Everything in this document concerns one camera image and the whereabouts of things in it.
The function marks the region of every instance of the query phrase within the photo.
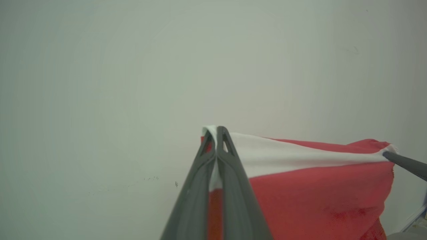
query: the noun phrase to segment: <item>towel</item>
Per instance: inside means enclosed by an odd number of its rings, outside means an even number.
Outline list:
[[[216,141],[216,127],[204,128]],[[379,221],[393,182],[387,142],[347,145],[230,133],[275,240],[386,240]],[[208,239],[222,239],[222,182],[210,181]]]

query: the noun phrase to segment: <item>red cloth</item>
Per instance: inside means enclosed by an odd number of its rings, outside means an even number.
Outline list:
[[[371,154],[388,143],[278,140],[332,152]],[[378,217],[393,182],[388,161],[311,167],[250,178],[275,240],[386,240]],[[222,238],[222,190],[210,193],[208,239]]]

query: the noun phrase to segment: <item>fabric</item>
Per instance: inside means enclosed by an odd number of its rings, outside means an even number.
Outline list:
[[[394,164],[382,153],[397,153],[393,145],[373,139],[338,145],[230,136],[275,240],[386,239],[378,218]],[[209,240],[222,238],[221,188],[219,174],[213,174]]]

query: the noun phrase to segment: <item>white wall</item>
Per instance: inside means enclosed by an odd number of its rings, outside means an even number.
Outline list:
[[[375,138],[426,161],[426,11],[422,0],[2,1],[0,238],[157,239],[206,124]],[[395,167],[386,233],[426,190]]]

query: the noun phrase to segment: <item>red and white cloth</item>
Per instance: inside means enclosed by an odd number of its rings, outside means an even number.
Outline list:
[[[216,141],[216,127],[204,128]],[[378,217],[393,182],[387,142],[348,145],[230,133],[275,240],[385,240]],[[210,185],[209,240],[222,238],[222,183]]]

